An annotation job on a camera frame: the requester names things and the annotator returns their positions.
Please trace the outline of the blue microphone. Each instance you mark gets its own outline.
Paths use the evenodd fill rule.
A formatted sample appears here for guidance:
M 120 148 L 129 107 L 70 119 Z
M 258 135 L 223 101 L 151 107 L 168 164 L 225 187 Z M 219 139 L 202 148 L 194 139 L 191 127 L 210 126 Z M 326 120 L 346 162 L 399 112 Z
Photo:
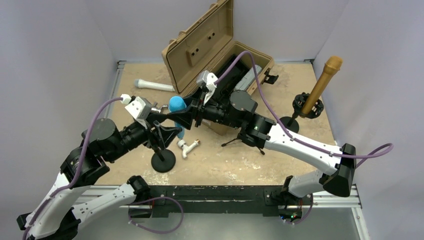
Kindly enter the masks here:
M 171 113 L 183 110 L 186 107 L 187 107 L 186 103 L 184 102 L 183 98 L 180 97 L 180 96 L 176 95 L 176 96 L 173 96 L 169 99 L 168 109 Z M 174 125 L 175 125 L 175 127 L 182 129 L 181 132 L 177 135 L 177 138 L 183 139 L 184 135 L 185 135 L 185 128 L 177 122 L 175 122 Z

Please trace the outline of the black round-base clip stand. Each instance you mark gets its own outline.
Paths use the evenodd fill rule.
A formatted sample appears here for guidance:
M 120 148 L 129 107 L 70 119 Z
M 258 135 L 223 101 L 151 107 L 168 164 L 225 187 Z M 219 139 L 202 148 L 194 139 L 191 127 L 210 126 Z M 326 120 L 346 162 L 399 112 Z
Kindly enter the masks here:
M 171 171 L 176 164 L 175 154 L 166 148 L 163 148 L 158 142 L 152 143 L 154 154 L 151 158 L 152 168 L 159 173 Z

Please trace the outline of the white mesh-head microphone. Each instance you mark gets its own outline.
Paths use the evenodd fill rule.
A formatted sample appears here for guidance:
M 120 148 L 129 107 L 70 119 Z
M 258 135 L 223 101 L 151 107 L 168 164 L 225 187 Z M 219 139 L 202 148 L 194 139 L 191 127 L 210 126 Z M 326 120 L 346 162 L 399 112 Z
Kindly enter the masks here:
M 146 81 L 141 78 L 134 80 L 134 86 L 139 89 L 152 89 L 166 92 L 174 92 L 174 87 L 169 84 Z

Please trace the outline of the black tripod shock mount stand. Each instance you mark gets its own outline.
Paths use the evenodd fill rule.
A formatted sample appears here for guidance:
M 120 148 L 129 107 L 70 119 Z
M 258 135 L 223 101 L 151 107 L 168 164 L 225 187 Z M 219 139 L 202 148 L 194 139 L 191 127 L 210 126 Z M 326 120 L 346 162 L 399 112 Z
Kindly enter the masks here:
M 234 139 L 232 139 L 232 140 L 230 140 L 228 142 L 225 142 L 225 143 L 221 144 L 221 147 L 225 147 L 228 144 L 230 144 L 230 143 L 232 143 L 234 141 L 237 141 L 237 140 L 240 140 L 242 143 L 244 143 L 245 145 L 247 145 L 249 147 L 256 147 L 256 148 L 258 148 L 259 152 L 262 155 L 265 155 L 265 152 L 263 151 L 264 140 L 262 138 L 258 137 L 258 136 L 250 135 L 250 134 L 247 134 L 247 133 L 241 133 L 240 132 L 237 135 L 236 138 L 234 138 Z

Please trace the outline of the black round-base shock mount stand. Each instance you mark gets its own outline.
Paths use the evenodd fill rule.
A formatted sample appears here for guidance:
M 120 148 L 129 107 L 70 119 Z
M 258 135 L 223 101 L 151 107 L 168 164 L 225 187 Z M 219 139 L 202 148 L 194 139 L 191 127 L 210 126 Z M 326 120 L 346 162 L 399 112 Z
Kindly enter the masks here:
M 318 99 L 312 106 L 312 109 L 308 113 L 302 113 L 302 108 L 305 105 L 306 101 L 309 98 L 309 93 L 302 92 L 295 96 L 292 106 L 293 106 L 293 114 L 291 117 L 284 116 L 279 120 L 283 123 L 283 125 L 290 131 L 294 133 L 298 133 L 300 130 L 299 123 L 296 121 L 297 117 L 305 117 L 308 119 L 315 119 L 321 115 L 324 110 L 323 102 Z

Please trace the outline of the gold microphone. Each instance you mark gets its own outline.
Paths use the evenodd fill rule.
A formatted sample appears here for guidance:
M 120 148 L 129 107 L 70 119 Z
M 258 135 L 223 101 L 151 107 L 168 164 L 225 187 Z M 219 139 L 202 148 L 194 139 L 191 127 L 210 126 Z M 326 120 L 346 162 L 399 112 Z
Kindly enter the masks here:
M 303 105 L 301 109 L 301 112 L 303 114 L 306 115 L 310 113 L 315 103 L 318 101 L 318 99 L 324 92 L 325 88 L 329 84 L 330 80 L 341 69 L 342 64 L 343 64 L 343 59 L 335 55 L 331 56 L 326 61 L 319 79 L 317 80 L 314 88 L 312 89 L 305 104 Z

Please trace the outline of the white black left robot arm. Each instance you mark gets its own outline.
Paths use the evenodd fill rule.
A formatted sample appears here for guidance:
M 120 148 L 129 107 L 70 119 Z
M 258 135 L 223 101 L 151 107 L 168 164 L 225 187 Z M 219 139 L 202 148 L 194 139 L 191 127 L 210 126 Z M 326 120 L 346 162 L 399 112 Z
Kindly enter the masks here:
M 168 146 L 181 132 L 179 127 L 162 126 L 158 121 L 138 121 L 119 130 L 109 118 L 95 118 L 82 133 L 82 142 L 72 150 L 42 203 L 30 213 L 17 217 L 25 240 L 72 240 L 79 231 L 118 207 L 154 201 L 150 186 L 139 175 L 107 194 L 77 203 L 114 162 L 139 146 L 154 151 L 152 164 L 161 172 L 172 169 L 176 157 Z

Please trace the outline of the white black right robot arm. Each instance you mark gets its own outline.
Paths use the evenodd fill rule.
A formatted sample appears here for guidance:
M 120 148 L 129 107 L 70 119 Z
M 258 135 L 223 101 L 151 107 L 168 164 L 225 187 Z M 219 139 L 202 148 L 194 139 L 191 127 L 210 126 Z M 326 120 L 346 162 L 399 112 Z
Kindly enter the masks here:
M 166 114 L 185 129 L 200 125 L 202 120 L 239 129 L 237 139 L 258 149 L 280 152 L 316 168 L 300 176 L 285 180 L 280 196 L 288 204 L 307 194 L 327 191 L 338 197 L 351 193 L 357 161 L 353 159 L 354 146 L 342 147 L 315 141 L 289 130 L 283 130 L 276 121 L 256 113 L 258 104 L 246 91 L 235 91 L 225 105 L 204 103 L 192 99 L 185 109 Z

